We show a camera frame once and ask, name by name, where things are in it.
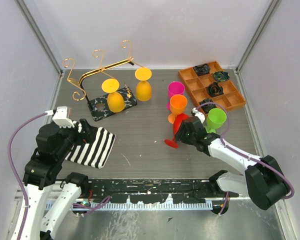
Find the pink cup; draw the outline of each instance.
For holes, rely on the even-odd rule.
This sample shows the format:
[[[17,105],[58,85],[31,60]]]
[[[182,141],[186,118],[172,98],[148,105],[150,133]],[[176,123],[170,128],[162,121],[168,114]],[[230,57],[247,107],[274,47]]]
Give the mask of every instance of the pink cup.
[[[168,86],[168,97],[169,99],[176,94],[183,95],[185,92],[185,85],[179,81],[173,81]],[[170,111],[170,102],[166,104],[166,108]]]

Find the black marbled base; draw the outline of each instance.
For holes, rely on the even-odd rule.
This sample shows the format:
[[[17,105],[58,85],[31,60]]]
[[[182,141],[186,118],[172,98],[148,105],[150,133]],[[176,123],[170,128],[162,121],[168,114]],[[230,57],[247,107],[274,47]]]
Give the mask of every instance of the black marbled base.
[[[129,88],[129,87],[120,88],[117,91],[118,93],[120,93],[122,95],[123,100],[125,102],[125,108],[122,111],[130,109],[130,108],[137,105],[137,99],[132,94],[131,90],[129,91],[130,94],[131,94],[131,97],[128,97],[128,89],[127,88]],[[96,121],[96,122],[116,114],[115,112],[110,111],[110,109],[109,109],[109,106],[108,106],[108,103],[107,103],[108,95],[109,94],[106,94],[106,95],[97,97],[93,100],[90,100],[90,103],[93,107],[92,111],[90,111],[90,112],[91,112],[93,120]],[[101,110],[101,111],[99,111],[97,109],[97,105],[99,105],[99,104],[104,105],[104,109]]]

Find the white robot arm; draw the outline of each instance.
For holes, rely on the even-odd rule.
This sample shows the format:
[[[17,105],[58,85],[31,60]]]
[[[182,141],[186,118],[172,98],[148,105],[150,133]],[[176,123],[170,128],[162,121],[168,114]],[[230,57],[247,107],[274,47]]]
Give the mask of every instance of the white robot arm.
[[[215,188],[249,196],[254,204],[263,210],[267,210],[290,192],[289,185],[281,177],[264,167],[270,166],[283,175],[272,156],[260,157],[250,154],[222,140],[218,134],[207,133],[203,126],[203,114],[199,115],[194,108],[192,115],[182,122],[175,134],[175,140],[195,146],[199,152],[224,161],[242,174],[219,171],[209,178]]]
[[[23,199],[12,240],[18,239],[21,226],[21,240],[54,239],[74,201],[90,190],[88,176],[72,172],[67,176],[60,196],[43,217],[48,197],[64,159],[74,145],[93,144],[97,132],[97,128],[90,126],[85,119],[80,119],[82,129],[79,130],[69,119],[69,107],[61,106],[46,113],[54,115],[53,122],[40,128],[36,136],[37,148],[24,168],[23,182],[29,203],[25,206]],[[28,208],[27,216],[22,223],[25,208]]]

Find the lime green cup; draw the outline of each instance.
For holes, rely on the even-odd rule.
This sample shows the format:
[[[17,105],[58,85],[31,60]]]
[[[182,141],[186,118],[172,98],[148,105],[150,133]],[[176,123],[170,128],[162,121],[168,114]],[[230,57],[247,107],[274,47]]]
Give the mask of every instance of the lime green cup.
[[[227,115],[225,111],[219,108],[213,108],[209,111],[208,117],[206,119],[205,130],[207,133],[215,133],[216,129],[221,128],[221,126],[226,122]]]

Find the gold metal stand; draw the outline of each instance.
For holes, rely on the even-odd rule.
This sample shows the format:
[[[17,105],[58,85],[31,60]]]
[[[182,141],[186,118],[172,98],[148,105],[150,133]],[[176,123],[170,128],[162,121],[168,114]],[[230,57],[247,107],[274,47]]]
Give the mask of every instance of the gold metal stand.
[[[78,96],[80,97],[80,93],[79,93],[78,91],[75,91],[75,92],[72,94],[73,99],[76,100],[76,101],[81,101],[81,100],[83,100],[83,99],[85,98],[85,99],[87,100],[87,103],[88,103],[88,106],[89,106],[90,110],[92,110],[92,106],[91,106],[91,104],[90,104],[89,98],[87,97],[87,92],[85,91],[85,89],[84,89],[84,87],[83,87],[83,81],[84,81],[86,78],[91,77],[91,76],[93,76],[93,75],[95,75],[95,74],[98,74],[98,73],[103,73],[103,74],[106,74],[106,75],[110,76],[111,78],[113,78],[111,75],[109,75],[109,74],[106,73],[105,71],[106,71],[106,70],[109,70],[109,69],[112,69],[112,68],[115,68],[115,67],[117,67],[117,66],[123,65],[123,64],[131,64],[131,65],[136,64],[136,65],[138,65],[138,66],[144,68],[144,66],[142,66],[142,65],[136,63],[135,61],[133,61],[133,60],[134,60],[134,57],[131,56],[131,49],[132,49],[132,42],[131,42],[131,41],[129,41],[129,40],[123,40],[123,41],[120,43],[120,46],[121,46],[122,48],[126,49],[126,48],[129,46],[129,44],[130,44],[130,49],[129,49],[129,54],[128,54],[128,58],[127,58],[127,59],[118,61],[118,62],[116,62],[116,63],[112,63],[112,64],[110,64],[110,65],[108,65],[108,66],[105,66],[105,67],[102,67],[102,61],[103,61],[103,59],[104,59],[105,52],[104,52],[103,50],[101,50],[101,49],[94,50],[93,53],[92,53],[92,56],[95,57],[95,58],[98,58],[98,57],[99,57],[99,53],[102,52],[102,58],[101,58],[101,61],[100,61],[100,64],[99,64],[99,68],[97,68],[97,69],[95,69],[95,70],[92,70],[92,71],[86,72],[85,74],[83,74],[83,75],[80,77],[79,81],[77,81],[77,80],[75,80],[75,79],[73,79],[73,78],[70,77],[70,76],[71,76],[71,73],[72,73],[72,70],[73,70],[74,67],[75,67],[75,63],[76,63],[75,60],[74,60],[73,58],[67,58],[67,59],[65,59],[65,60],[63,61],[63,66],[64,66],[65,68],[68,68],[68,67],[70,66],[70,64],[69,64],[68,62],[70,62],[70,61],[73,62],[73,63],[72,63],[71,70],[70,70],[70,73],[69,73],[69,75],[68,75],[68,77],[67,77],[66,80],[67,80],[69,83],[71,83],[72,85],[74,85],[75,87],[77,87],[78,89],[80,89],[80,90],[83,92],[83,97],[81,97],[81,98],[76,98],[75,95],[78,95]]]

